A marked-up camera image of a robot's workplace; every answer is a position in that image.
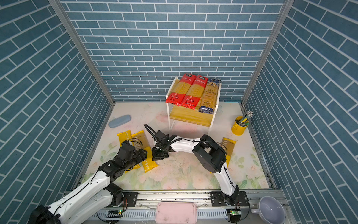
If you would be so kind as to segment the yellow Pastatime bag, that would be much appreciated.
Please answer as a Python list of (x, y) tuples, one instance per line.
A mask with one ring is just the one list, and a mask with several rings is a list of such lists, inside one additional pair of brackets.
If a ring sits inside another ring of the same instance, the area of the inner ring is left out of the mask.
[(158, 167), (158, 164), (155, 161), (153, 161), (152, 149), (149, 145), (147, 137), (145, 136), (145, 132), (142, 130), (135, 134), (132, 134), (131, 136), (134, 139), (134, 143), (133, 143), (134, 147), (136, 149), (143, 149), (146, 152), (147, 158), (144, 161), (142, 161), (144, 172), (147, 173), (150, 170)]
[(235, 145), (236, 145), (236, 141), (234, 141), (234, 140), (231, 140), (231, 139), (225, 138), (225, 137), (222, 139), (222, 146), (225, 146), (225, 149), (226, 149), (226, 164), (227, 164), (227, 166), (229, 165)]

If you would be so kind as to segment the yellow pasta bag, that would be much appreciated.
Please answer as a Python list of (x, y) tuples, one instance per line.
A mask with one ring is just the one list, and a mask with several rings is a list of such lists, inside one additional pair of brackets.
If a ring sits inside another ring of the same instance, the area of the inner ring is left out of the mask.
[[(131, 131), (128, 130), (125, 132), (118, 133), (117, 136), (118, 136), (120, 145), (122, 145), (122, 143), (124, 141), (128, 141), (131, 138)], [(133, 168), (126, 170), (126, 173), (128, 173), (132, 169), (139, 169), (139, 168), (141, 168), (141, 166), (139, 164), (137, 164)]]

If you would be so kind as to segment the red spaghetti bag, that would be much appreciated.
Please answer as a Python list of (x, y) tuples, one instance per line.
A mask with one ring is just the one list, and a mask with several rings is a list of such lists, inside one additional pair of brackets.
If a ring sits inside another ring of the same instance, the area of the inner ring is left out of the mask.
[(194, 83), (196, 79), (195, 75), (184, 74), (177, 85), (173, 88), (171, 93), (166, 99), (166, 103), (174, 104), (180, 106), (185, 95), (187, 94), (189, 88)]
[(197, 76), (193, 84), (190, 86), (188, 92), (184, 96), (180, 106), (195, 109), (202, 94), (204, 93), (205, 87), (207, 85), (208, 78), (204, 76)]

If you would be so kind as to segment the blue MoliPasta spaghetti bag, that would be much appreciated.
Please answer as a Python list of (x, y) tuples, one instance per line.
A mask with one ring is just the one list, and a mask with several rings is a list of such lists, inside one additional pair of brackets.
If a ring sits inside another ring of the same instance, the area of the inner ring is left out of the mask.
[(219, 79), (208, 79), (204, 93), (200, 99), (201, 102), (198, 110), (200, 113), (214, 113), (220, 82), (221, 81)]

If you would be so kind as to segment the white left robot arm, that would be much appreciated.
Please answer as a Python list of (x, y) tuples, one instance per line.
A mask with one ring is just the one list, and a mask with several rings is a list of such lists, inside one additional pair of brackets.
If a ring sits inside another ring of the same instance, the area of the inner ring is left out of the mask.
[(102, 164), (90, 179), (51, 205), (35, 208), (28, 223), (81, 224), (104, 207), (126, 206), (123, 190), (114, 181), (145, 159), (144, 149), (136, 149), (126, 141), (114, 158)]

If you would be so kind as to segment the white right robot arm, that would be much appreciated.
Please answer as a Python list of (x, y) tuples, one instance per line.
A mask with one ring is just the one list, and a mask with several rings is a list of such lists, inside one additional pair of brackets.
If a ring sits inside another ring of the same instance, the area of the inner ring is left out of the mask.
[(209, 135), (204, 134), (200, 138), (185, 139), (177, 135), (169, 136), (162, 131), (156, 133), (150, 131), (150, 134), (154, 140), (152, 148), (154, 161), (168, 158), (170, 152), (186, 152), (195, 155), (201, 165), (214, 174), (220, 185), (224, 201), (232, 206), (238, 204), (240, 189), (229, 174), (227, 152)]

